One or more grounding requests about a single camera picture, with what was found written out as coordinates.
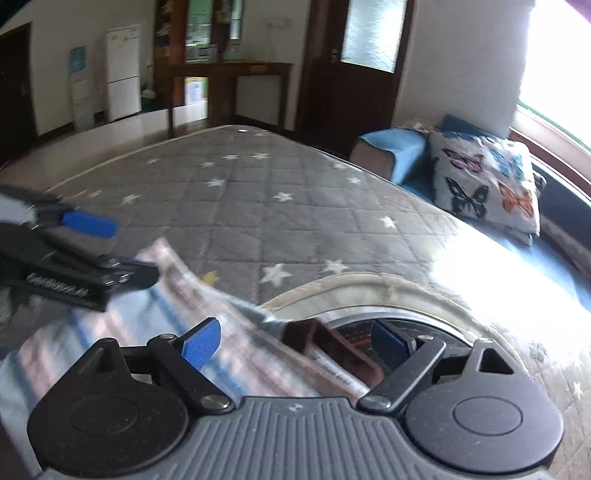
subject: ridged gray panel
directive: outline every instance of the ridged gray panel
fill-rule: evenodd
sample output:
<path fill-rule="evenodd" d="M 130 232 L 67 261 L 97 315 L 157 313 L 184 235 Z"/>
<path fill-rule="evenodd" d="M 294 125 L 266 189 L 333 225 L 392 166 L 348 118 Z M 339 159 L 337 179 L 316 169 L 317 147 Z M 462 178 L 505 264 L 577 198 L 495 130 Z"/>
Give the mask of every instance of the ridged gray panel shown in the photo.
<path fill-rule="evenodd" d="M 345 398 L 247 397 L 201 419 L 169 457 L 125 480 L 458 480 L 415 450 L 396 423 Z M 514 478 L 551 480 L 545 471 Z M 70 480 L 46 472 L 42 480 Z"/>

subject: pillow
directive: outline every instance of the pillow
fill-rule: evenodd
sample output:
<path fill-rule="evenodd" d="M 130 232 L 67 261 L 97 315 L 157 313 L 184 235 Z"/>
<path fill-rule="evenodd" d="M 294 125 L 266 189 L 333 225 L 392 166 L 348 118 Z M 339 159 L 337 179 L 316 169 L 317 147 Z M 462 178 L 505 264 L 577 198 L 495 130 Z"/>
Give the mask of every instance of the pillow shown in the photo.
<path fill-rule="evenodd" d="M 477 127 L 476 125 L 472 125 L 461 118 L 450 115 L 449 113 L 443 117 L 443 121 L 439 126 L 439 130 L 442 132 L 461 132 L 463 134 L 474 135 L 476 137 L 497 138 L 496 135 L 493 135 L 486 130 Z"/>
<path fill-rule="evenodd" d="M 527 244 L 528 235 L 540 235 L 534 171 L 526 145 L 458 132 L 433 132 L 429 140 L 436 159 L 435 205 L 508 226 Z"/>

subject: refrigerator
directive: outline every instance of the refrigerator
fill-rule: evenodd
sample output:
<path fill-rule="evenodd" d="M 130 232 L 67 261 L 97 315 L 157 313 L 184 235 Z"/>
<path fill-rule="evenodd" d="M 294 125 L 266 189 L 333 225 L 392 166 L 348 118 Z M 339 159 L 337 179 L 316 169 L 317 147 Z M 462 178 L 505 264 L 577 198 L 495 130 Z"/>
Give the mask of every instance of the refrigerator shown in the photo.
<path fill-rule="evenodd" d="M 106 36 L 109 122 L 141 111 L 139 25 L 114 28 Z"/>

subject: quilted mattress cover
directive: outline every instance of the quilted mattress cover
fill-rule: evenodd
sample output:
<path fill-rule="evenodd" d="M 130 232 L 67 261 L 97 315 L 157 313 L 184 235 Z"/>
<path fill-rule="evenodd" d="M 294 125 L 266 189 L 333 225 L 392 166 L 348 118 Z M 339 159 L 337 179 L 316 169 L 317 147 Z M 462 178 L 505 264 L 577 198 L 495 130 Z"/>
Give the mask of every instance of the quilted mattress cover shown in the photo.
<path fill-rule="evenodd" d="M 69 241 L 134 254 L 166 237 L 205 282 L 255 304 L 356 271 L 445 296 L 511 345 L 563 412 L 552 473 L 591 478 L 590 314 L 446 212 L 320 151 L 235 125 L 126 155 L 54 192 L 121 227 L 111 240 L 58 231 Z"/>

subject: wooden door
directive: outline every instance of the wooden door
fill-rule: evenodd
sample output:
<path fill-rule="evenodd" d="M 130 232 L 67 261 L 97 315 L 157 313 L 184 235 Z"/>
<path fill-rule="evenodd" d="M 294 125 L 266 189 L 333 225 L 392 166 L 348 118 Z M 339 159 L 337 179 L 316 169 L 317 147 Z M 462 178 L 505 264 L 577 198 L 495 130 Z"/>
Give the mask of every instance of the wooden door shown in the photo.
<path fill-rule="evenodd" d="M 31 24 L 0 36 L 0 168 L 37 137 L 29 75 Z"/>
<path fill-rule="evenodd" d="M 349 155 L 355 139 L 389 128 L 414 0 L 312 0 L 296 130 Z"/>

